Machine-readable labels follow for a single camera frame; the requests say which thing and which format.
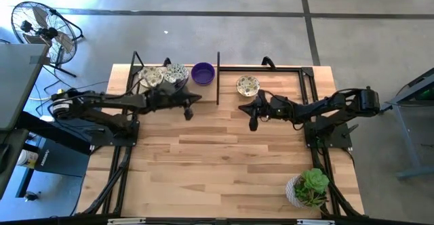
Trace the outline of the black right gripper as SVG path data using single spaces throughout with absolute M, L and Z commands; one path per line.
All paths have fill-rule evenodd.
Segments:
M 265 97 L 261 97 L 260 101 L 253 100 L 248 104 L 238 106 L 238 109 L 249 116 L 259 116 L 263 119 L 285 119 L 285 100 L 279 96 L 272 96 L 269 102 Z

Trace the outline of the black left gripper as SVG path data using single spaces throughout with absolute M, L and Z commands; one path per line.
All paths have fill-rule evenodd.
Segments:
M 146 91 L 146 111 L 155 112 L 156 110 L 175 108 L 178 106 L 191 106 L 202 98 L 199 94 L 180 92 L 176 97 L 181 100 L 176 103 L 173 97 L 175 91 L 176 88 L 172 84 L 161 84 L 148 89 Z

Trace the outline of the teal patterned mini bowl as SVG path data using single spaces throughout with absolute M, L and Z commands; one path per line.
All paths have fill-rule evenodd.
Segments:
M 168 64 L 164 79 L 169 83 L 177 83 L 188 79 L 189 70 L 183 64 Z

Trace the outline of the purple mini bowl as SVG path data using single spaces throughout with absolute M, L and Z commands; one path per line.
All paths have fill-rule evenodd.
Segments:
M 215 77 L 216 70 L 208 62 L 196 63 L 191 69 L 191 77 L 198 85 L 209 85 Z

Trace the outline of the yellow patterned mini bowl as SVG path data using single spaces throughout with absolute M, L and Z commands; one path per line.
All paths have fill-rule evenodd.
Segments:
M 164 78 L 164 72 L 159 67 L 144 67 L 138 74 L 141 86 L 150 88 L 157 87 Z
M 241 76 L 236 82 L 236 90 L 245 97 L 252 97 L 258 93 L 260 82 L 256 77 L 250 75 Z

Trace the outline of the raised wooden shelf board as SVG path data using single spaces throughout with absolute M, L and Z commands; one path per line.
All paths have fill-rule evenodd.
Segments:
M 165 74 L 166 66 L 155 66 L 155 67 L 159 67 Z M 215 102 L 216 101 L 216 88 L 217 88 L 216 80 L 213 80 L 209 85 L 205 85 L 205 86 L 198 85 L 198 84 L 196 84 L 196 82 L 194 82 L 194 80 L 191 77 L 191 69 L 193 66 L 192 65 L 186 65 L 186 67 L 189 70 L 189 77 L 188 77 L 188 79 L 185 80 L 186 81 L 185 86 L 187 87 L 187 89 L 194 94 L 201 95 L 202 98 L 200 99 L 200 102 Z M 149 88 L 143 87 L 139 83 L 138 91 L 140 93 L 145 92 L 148 89 Z

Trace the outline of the green succulent in white pot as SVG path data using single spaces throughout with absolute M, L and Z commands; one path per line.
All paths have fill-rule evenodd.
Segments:
M 328 177 L 322 170 L 312 168 L 289 179 L 285 186 L 288 201 L 298 208 L 319 209 L 327 201 Z

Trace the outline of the black computer case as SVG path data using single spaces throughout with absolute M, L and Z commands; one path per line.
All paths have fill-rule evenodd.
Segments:
M 66 176 L 83 177 L 89 156 L 42 138 L 35 170 Z

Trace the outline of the black floor fan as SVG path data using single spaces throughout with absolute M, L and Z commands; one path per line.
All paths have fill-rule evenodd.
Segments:
M 48 66 L 71 77 L 76 75 L 62 68 L 77 53 L 78 42 L 84 38 L 82 29 L 66 19 L 58 10 L 34 1 L 14 6 L 10 23 L 20 43 L 42 43 L 49 47 Z

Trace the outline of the white jar with yellow label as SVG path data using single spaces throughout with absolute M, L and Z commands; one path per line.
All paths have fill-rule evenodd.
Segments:
M 36 152 L 29 150 L 22 150 L 18 157 L 17 166 L 27 167 L 34 169 L 39 155 Z

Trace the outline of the grey desk top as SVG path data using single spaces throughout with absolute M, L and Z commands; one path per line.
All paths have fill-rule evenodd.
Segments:
M 0 131 L 16 124 L 48 50 L 43 44 L 0 43 Z

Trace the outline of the blue-grey metal table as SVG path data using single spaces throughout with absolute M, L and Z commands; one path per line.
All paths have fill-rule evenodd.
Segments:
M 380 111 L 392 111 L 411 166 L 396 173 L 399 180 L 434 174 L 434 68 L 405 84 Z

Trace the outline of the black side desk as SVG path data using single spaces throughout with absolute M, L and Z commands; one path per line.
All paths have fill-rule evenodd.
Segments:
M 28 112 L 16 115 L 5 126 L 0 125 L 0 199 L 3 198 L 14 166 L 30 132 L 76 152 L 85 155 L 91 153 L 89 140 L 68 132 L 59 123 L 44 121 Z

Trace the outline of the black vertical frame post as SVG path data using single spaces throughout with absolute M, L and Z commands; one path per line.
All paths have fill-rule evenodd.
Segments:
M 220 52 L 217 52 L 217 71 L 216 71 L 216 105 L 220 104 Z

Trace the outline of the black aluminium table frame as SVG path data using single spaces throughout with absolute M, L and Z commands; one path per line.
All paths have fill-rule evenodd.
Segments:
M 236 88 L 251 75 L 271 94 L 311 103 L 334 93 L 328 66 L 220 66 L 220 104 L 198 102 L 194 116 L 180 108 L 139 118 L 138 142 L 125 173 L 99 214 L 145 218 L 145 224 L 295 224 L 321 212 L 293 206 L 287 181 L 313 165 L 304 132 L 272 120 L 250 131 Z

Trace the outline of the silver metal bracket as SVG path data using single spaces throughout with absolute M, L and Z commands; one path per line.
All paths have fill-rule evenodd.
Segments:
M 333 220 L 310 220 L 310 219 L 298 219 L 297 225 L 336 225 Z
M 139 225 L 145 223 L 145 218 L 113 218 L 108 219 L 106 225 Z

